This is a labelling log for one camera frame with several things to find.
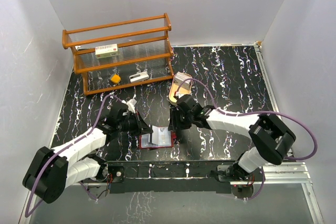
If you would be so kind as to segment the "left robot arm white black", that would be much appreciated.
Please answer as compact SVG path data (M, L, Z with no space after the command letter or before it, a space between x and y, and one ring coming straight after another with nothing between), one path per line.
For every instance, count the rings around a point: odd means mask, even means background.
M104 181L108 168L90 153L107 145L119 133L141 136L153 132L131 104L118 103L108 116L100 118L96 127L89 128L79 137L55 148L40 148L23 178L23 186L51 204L63 191L82 180L94 178Z

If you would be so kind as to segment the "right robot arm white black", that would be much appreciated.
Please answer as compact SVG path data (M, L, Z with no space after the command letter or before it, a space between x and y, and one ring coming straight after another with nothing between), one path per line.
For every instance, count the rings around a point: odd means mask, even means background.
M240 116L221 111L213 105L202 107L191 95L185 94L170 106L169 130L177 132L192 125L233 132L251 139L253 148L242 153L225 170L212 172L218 177L233 180L247 180L256 169L267 163L280 165L296 140L294 132L275 114L265 112Z

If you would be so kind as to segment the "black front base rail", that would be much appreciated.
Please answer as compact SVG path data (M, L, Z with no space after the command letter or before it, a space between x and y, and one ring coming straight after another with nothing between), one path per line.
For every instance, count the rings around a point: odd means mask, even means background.
M128 161L108 162L110 193L202 192L230 194L235 181L219 174L230 161Z

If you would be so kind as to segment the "red leather card holder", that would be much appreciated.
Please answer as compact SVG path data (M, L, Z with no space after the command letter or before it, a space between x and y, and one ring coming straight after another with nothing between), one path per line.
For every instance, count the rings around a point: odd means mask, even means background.
M139 138L139 148L156 149L173 147L176 134L168 127L151 125L152 133L141 135Z

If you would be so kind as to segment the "wooden shelf rack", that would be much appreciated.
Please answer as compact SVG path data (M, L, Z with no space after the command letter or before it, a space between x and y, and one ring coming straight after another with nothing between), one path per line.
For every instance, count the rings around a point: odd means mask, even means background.
M73 71L81 75L83 92L94 95L152 82L171 80L173 49L167 13L123 22L63 30L62 46L73 55ZM97 59L95 47L117 44L119 55ZM129 76L147 72L149 79L131 83ZM119 84L110 78L117 74Z

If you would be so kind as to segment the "yellow square object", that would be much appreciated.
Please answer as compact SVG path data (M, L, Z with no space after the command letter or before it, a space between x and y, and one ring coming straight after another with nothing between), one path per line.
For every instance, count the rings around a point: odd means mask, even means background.
M121 81L121 77L117 74L114 74L111 78L110 81L114 84L119 84Z

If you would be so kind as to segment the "beige oval tray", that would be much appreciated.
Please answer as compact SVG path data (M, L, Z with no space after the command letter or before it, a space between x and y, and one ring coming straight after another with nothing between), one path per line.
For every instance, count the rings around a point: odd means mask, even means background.
M193 81L189 80L189 78L184 80L181 84L174 82L173 78L173 82L169 92L169 103L171 105L176 105L176 99L173 97L175 92L191 94L192 84Z

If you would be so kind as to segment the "stack of credit cards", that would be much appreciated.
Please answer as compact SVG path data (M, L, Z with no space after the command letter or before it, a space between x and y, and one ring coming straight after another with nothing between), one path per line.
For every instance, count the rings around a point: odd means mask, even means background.
M174 75L174 82L181 84L184 80L191 78L191 76L187 73L177 72Z

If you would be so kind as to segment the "white red box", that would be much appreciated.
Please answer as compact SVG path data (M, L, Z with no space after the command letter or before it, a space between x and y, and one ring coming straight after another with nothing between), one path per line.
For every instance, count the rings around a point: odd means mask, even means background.
M118 45L110 44L95 47L95 55L97 59L118 56L119 55Z

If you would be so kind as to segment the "white stapler-like object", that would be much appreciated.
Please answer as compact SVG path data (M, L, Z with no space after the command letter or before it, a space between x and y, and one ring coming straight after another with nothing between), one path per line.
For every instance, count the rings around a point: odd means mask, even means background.
M145 71L145 72L140 72L140 73L133 74L133 75L129 76L129 79L130 79L131 83L136 83L136 82L141 82L141 81L145 81L145 80L149 79L149 75Z

